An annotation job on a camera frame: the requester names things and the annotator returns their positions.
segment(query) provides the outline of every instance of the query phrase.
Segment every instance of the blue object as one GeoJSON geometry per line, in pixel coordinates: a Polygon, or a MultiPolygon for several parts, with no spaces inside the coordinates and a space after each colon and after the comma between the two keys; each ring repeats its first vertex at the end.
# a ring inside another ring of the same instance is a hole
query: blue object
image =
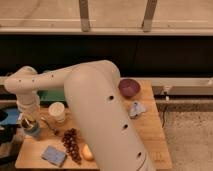
{"type": "Polygon", "coordinates": [[[52,146],[48,146],[47,149],[42,154],[42,158],[44,160],[47,160],[50,163],[59,167],[63,164],[66,157],[67,157],[66,153],[59,151],[52,146]]]}
{"type": "Polygon", "coordinates": [[[6,108],[3,109],[4,112],[6,112],[8,114],[8,116],[0,121],[0,125],[15,125],[17,123],[18,117],[19,117],[19,110],[14,107],[14,108],[6,108]]]}
{"type": "Polygon", "coordinates": [[[39,123],[37,122],[32,130],[25,130],[24,129],[24,133],[27,134],[27,135],[30,135],[34,138],[38,138],[40,133],[41,133],[41,128],[40,128],[39,123]]]}

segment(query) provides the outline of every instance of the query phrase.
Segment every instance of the cable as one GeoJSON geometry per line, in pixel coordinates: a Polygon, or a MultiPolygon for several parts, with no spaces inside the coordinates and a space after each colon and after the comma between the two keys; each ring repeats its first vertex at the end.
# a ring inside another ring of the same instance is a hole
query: cable
{"type": "Polygon", "coordinates": [[[166,98],[166,105],[165,105],[163,112],[162,112],[162,128],[164,127],[165,122],[166,122],[165,113],[166,113],[166,110],[167,110],[167,107],[168,107],[168,101],[169,101],[169,96],[168,96],[168,93],[166,91],[164,91],[164,95],[165,95],[165,98],[166,98]]]}
{"type": "Polygon", "coordinates": [[[168,104],[166,103],[166,105],[163,109],[163,112],[162,112],[162,128],[164,127],[165,122],[166,122],[165,113],[166,113],[167,107],[168,107],[168,104]]]}

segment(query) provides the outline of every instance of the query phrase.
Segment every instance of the floor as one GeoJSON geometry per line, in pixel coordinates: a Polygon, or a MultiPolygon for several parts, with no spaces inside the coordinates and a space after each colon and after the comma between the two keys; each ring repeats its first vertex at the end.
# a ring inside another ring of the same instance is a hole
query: floor
{"type": "MultiPolygon", "coordinates": [[[[141,28],[147,0],[92,0],[93,28],[141,28]]],[[[212,28],[211,0],[158,1],[154,28],[212,28]]],[[[78,0],[1,0],[0,26],[80,28],[78,0]]]]}
{"type": "MultiPolygon", "coordinates": [[[[172,171],[213,170],[213,99],[157,100],[157,106],[171,154],[172,171]]],[[[13,146],[20,147],[22,137],[16,136],[13,146]]],[[[0,147],[0,156],[8,154],[11,144],[0,147]]],[[[0,170],[13,171],[14,163],[0,170]]]]}

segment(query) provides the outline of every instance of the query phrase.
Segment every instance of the black wall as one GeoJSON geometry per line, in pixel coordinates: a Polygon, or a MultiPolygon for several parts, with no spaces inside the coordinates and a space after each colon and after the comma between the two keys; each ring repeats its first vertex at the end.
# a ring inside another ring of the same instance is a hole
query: black wall
{"type": "Polygon", "coordinates": [[[0,35],[0,75],[109,59],[122,76],[213,76],[213,37],[0,35]]]}

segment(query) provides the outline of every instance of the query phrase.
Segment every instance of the metal bracket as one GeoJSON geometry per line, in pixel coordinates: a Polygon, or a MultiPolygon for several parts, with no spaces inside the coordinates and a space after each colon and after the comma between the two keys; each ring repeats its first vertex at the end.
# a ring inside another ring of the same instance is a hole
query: metal bracket
{"type": "Polygon", "coordinates": [[[155,14],[155,9],[158,0],[148,0],[146,5],[146,11],[143,19],[142,28],[144,32],[150,32],[152,29],[152,20],[155,14]]]}
{"type": "Polygon", "coordinates": [[[88,32],[90,31],[88,0],[79,0],[79,9],[81,17],[81,30],[83,32],[88,32]]]}

